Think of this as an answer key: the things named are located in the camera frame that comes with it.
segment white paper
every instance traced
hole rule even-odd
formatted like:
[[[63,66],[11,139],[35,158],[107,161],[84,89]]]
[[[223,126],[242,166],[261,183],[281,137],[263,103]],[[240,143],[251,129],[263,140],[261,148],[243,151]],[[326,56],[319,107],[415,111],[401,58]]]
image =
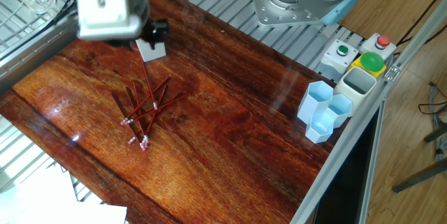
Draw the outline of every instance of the white paper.
[[[0,224],[122,224],[126,207],[84,204],[76,200],[70,174],[49,167],[0,193]]]

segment green button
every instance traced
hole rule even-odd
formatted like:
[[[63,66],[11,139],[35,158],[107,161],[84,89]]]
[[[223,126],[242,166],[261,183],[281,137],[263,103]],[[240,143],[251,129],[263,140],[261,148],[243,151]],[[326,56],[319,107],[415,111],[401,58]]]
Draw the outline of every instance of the green button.
[[[381,70],[385,65],[383,59],[374,52],[366,52],[360,56],[360,63],[365,69],[373,72]]]
[[[347,54],[348,51],[349,51],[348,47],[343,46],[343,45],[340,46],[340,47],[338,47],[338,50],[339,50],[341,53],[344,53],[344,54]]]

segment wooden table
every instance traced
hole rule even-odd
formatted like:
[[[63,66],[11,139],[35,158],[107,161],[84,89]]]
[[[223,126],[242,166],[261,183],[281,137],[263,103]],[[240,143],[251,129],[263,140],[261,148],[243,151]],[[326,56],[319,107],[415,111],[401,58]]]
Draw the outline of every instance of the wooden table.
[[[144,152],[121,113],[147,87],[139,52],[77,40],[0,99],[0,114],[131,223],[289,223],[331,152],[296,117],[324,80],[185,0],[151,0],[168,18],[168,56],[146,64],[166,99],[192,94],[154,124]]]

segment yellow button base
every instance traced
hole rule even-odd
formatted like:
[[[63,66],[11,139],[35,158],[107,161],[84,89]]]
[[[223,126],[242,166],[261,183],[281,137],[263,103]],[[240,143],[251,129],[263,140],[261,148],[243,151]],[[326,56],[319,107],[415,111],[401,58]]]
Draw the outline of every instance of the yellow button base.
[[[352,62],[352,64],[349,66],[348,70],[351,70],[352,67],[359,67],[359,68],[362,68],[363,70],[365,70],[366,72],[368,72],[369,74],[371,74],[373,77],[377,78],[386,69],[386,65],[383,65],[383,68],[379,71],[369,71],[365,67],[363,67],[362,63],[360,62],[360,58],[361,57],[357,58],[354,62]]]

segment blue container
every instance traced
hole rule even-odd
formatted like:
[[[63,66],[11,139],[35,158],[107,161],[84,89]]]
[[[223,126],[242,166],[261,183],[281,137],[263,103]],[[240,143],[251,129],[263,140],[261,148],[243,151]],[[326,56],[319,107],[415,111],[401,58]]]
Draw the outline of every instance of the blue container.
[[[342,126],[343,122],[351,116],[352,102],[343,94],[332,97],[332,101],[324,112],[334,121],[334,128]]]
[[[310,124],[313,115],[323,114],[328,108],[332,93],[333,88],[323,81],[310,83],[298,107],[298,118]]]
[[[325,142],[332,135],[334,121],[328,113],[314,115],[307,124],[306,137],[315,144]]]

